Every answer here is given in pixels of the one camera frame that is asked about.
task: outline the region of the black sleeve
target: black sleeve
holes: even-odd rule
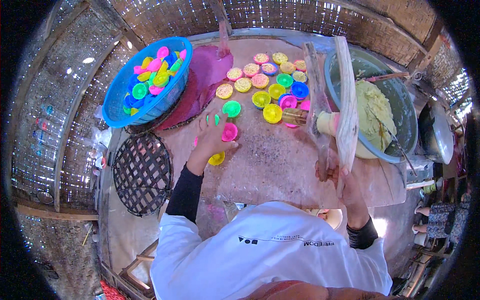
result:
[[[353,249],[367,249],[373,244],[373,241],[378,238],[372,217],[368,219],[368,222],[360,228],[360,230],[354,230],[347,224],[347,232],[348,239],[350,240],[350,247]]]
[[[185,164],[165,212],[171,216],[184,216],[195,223],[203,181],[203,174],[201,176],[193,174]]]

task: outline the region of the t-shirt sleeve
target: t-shirt sleeve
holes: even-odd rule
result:
[[[359,270],[353,270],[365,290],[376,291],[384,295],[390,293],[392,278],[388,274],[384,256],[384,239],[376,239],[367,249],[355,249],[360,263]]]
[[[198,227],[184,216],[163,214],[156,257],[150,268],[155,290],[170,280],[179,264],[202,243]]]

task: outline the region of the person's leg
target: person's leg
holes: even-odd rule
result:
[[[418,232],[427,232],[427,224],[423,225],[413,225],[413,230],[418,230]]]
[[[421,213],[422,215],[428,216],[430,214],[430,208],[429,207],[417,208],[417,213]]]

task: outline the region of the wooden table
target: wooden table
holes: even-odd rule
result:
[[[244,39],[228,44],[234,56],[234,67],[243,68],[253,62],[255,54],[262,52],[283,52],[291,62],[303,59],[300,48],[281,40]],[[324,56],[319,55],[319,60],[322,65]],[[269,85],[273,83],[276,78],[270,77]],[[262,111],[252,103],[252,95],[257,91],[259,89],[252,87],[247,93],[234,90],[227,100],[216,97],[202,114],[204,118],[206,112],[221,109],[228,100],[238,101],[242,109],[237,117],[229,119],[239,129],[236,140],[240,146],[226,153],[221,165],[207,166],[201,196],[246,204],[278,200],[301,209],[340,208],[342,204],[335,196],[333,183],[319,182],[314,176],[317,152],[304,129],[267,123]],[[197,126],[195,120],[177,129],[156,132],[171,153],[175,182],[194,148]],[[335,148],[335,141],[332,141],[331,147]],[[405,163],[393,165],[379,159],[355,158],[352,173],[360,182],[368,207],[405,201]]]

